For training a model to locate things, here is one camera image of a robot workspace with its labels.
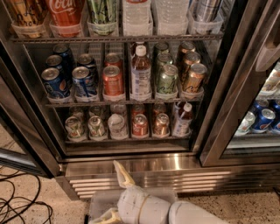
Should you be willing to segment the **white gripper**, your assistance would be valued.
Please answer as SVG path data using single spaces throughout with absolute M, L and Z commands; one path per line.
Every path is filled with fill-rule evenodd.
M 119 186 L 127 189 L 120 195 L 118 210 L 112 207 L 88 224 L 167 224 L 171 203 L 134 186 L 134 179 L 123 165 L 116 160 L 113 164 Z

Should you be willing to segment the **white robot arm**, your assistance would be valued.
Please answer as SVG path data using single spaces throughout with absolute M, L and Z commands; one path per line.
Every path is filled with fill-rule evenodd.
M 136 185 L 117 161 L 113 161 L 118 184 L 124 191 L 115 207 L 109 208 L 88 224 L 229 224 L 191 202 L 173 203 L 160 199 Z

